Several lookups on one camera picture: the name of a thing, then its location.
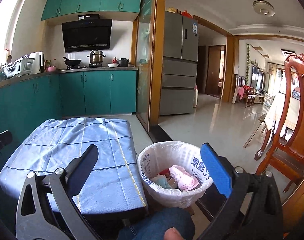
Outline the pink plastic package bag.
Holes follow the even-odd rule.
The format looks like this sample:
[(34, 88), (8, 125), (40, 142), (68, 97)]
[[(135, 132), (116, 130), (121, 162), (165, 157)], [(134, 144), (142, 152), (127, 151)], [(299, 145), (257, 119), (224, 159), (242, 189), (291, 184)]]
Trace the pink plastic package bag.
[(177, 182), (181, 191), (191, 191), (199, 186), (198, 180), (189, 174), (183, 167), (173, 165), (169, 168), (170, 176)]

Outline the red snack wrapper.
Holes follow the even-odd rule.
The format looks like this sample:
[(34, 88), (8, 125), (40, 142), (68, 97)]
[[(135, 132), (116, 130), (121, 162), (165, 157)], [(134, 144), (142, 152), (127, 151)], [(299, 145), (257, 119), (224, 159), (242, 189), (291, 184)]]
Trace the red snack wrapper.
[(170, 171), (168, 168), (162, 170), (161, 172), (159, 172), (160, 175), (166, 176), (166, 177), (170, 177)]

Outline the light blue dish cloth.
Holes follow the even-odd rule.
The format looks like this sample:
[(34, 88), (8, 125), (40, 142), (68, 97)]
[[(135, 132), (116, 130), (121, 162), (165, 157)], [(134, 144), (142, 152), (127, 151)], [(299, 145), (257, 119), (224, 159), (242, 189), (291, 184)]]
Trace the light blue dish cloth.
[(167, 177), (165, 175), (158, 174), (151, 179), (155, 184), (159, 185), (164, 189), (172, 189), (171, 185), (168, 183)]

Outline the green lower kitchen cabinets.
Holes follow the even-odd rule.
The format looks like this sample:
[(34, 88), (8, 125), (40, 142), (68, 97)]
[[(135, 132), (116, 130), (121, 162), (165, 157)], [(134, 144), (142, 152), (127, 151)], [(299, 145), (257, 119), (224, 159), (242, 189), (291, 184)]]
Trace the green lower kitchen cabinets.
[(0, 132), (23, 141), (47, 119), (132, 114), (137, 71), (96, 68), (41, 73), (0, 81)]

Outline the green kitchen cabinets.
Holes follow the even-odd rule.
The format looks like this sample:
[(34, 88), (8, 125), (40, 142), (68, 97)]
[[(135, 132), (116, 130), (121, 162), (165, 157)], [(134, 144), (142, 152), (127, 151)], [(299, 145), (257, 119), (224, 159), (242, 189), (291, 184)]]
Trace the green kitchen cabinets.
[(132, 114), (137, 71), (96, 68), (41, 73), (0, 81), (0, 132), (23, 141), (47, 119)]
[(41, 20), (96, 11), (138, 13), (140, 0), (47, 0)]

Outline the white trash bag bin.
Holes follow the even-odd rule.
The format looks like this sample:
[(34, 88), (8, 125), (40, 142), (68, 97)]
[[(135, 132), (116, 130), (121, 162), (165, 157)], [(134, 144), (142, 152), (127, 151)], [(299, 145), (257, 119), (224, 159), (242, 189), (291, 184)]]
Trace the white trash bag bin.
[(199, 147), (157, 142), (138, 155), (140, 176), (151, 197), (166, 207), (190, 207), (213, 184)]

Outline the green upper kitchen cabinets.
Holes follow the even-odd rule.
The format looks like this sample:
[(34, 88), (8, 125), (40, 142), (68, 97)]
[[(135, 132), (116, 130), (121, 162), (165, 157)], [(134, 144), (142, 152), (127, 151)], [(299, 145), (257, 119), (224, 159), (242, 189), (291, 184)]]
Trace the green upper kitchen cabinets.
[(96, 11), (138, 13), (140, 0), (47, 0), (41, 20)]

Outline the red wooden chair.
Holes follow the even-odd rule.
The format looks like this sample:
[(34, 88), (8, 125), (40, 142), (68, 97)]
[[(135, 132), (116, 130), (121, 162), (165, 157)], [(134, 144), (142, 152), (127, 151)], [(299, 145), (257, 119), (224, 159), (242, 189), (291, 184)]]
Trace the red wooden chair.
[(289, 179), (287, 192), (304, 178), (304, 53), (287, 57), (284, 74), (285, 92), (276, 95), (264, 120), (265, 157), (256, 174), (272, 166)]

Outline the white dish rack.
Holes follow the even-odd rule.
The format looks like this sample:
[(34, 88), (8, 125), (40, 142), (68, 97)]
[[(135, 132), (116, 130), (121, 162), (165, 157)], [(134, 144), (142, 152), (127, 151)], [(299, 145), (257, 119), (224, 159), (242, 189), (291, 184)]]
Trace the white dish rack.
[(7, 78), (27, 75), (32, 72), (33, 62), (34, 58), (21, 58), (10, 66), (2, 67), (2, 72)]

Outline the white kettle appliance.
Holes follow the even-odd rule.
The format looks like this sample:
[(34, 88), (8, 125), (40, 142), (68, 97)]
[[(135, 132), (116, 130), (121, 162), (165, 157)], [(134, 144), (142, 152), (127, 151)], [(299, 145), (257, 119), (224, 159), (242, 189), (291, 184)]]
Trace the white kettle appliance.
[(31, 74), (38, 74), (38, 73), (45, 72), (45, 69), (44, 69), (44, 53), (42, 51), (31, 53), (30, 58), (34, 58), (33, 63), (32, 63)]

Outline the pink small pot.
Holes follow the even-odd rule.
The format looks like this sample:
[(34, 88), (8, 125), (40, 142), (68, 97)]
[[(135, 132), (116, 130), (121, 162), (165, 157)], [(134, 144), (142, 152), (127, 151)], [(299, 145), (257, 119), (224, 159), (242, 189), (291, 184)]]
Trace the pink small pot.
[(47, 71), (48, 71), (48, 72), (55, 72), (55, 71), (56, 71), (56, 67), (55, 67), (55, 66), (49, 66), (49, 67), (47, 68)]

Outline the blue jeans knee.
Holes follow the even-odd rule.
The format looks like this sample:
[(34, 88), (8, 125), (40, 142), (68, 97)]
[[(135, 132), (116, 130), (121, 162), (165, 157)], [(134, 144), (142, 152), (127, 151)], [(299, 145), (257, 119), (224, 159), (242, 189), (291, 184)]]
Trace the blue jeans knee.
[(118, 239), (193, 239), (195, 225), (188, 211), (167, 207), (119, 231)]

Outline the black wok pan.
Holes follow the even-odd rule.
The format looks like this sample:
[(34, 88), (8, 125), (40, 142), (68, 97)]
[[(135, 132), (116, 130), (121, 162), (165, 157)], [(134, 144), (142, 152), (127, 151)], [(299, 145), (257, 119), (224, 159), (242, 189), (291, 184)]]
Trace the black wok pan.
[(66, 66), (68, 68), (78, 67), (80, 65), (80, 63), (82, 62), (82, 60), (71, 60), (65, 56), (63, 57), (63, 59), (64, 59), (64, 63), (66, 64)]

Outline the steel stock pot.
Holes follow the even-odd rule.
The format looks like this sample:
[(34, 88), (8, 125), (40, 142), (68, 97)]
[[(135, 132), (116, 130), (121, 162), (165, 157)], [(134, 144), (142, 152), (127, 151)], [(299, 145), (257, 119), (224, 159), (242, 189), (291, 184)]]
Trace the steel stock pot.
[(102, 64), (106, 55), (100, 50), (93, 50), (87, 57), (90, 64)]

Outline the white bowl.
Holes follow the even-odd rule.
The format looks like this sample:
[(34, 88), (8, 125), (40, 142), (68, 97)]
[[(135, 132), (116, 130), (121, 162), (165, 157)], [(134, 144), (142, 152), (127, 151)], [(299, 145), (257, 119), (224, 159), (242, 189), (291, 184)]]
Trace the white bowl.
[(108, 63), (107, 65), (108, 65), (108, 67), (110, 67), (110, 68), (119, 67), (119, 63)]

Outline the black range hood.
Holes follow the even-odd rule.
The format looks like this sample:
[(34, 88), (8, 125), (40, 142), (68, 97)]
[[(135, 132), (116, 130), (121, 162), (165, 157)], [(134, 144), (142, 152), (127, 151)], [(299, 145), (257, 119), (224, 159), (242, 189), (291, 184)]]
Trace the black range hood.
[(109, 50), (112, 19), (89, 18), (61, 24), (64, 51)]

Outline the black small pot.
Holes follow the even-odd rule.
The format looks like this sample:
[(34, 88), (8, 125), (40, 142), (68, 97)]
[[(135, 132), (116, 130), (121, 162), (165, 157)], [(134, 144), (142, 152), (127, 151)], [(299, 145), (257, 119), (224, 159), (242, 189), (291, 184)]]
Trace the black small pot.
[(128, 67), (130, 60), (127, 58), (121, 58), (118, 60), (119, 67)]

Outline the grey multi-door refrigerator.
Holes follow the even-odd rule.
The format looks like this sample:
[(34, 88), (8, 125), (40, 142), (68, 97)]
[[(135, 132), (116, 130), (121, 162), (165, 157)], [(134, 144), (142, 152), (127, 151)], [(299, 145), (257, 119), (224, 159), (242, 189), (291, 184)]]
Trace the grey multi-door refrigerator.
[(192, 112), (198, 47), (197, 21), (165, 12), (160, 115)]

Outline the wooden framed glass door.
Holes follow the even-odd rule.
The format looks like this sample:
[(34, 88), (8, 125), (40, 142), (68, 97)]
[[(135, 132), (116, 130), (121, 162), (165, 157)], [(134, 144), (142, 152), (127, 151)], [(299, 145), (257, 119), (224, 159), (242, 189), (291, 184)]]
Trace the wooden framed glass door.
[(149, 132), (158, 125), (166, 0), (140, 0), (133, 23), (131, 62), (138, 68), (136, 116)]

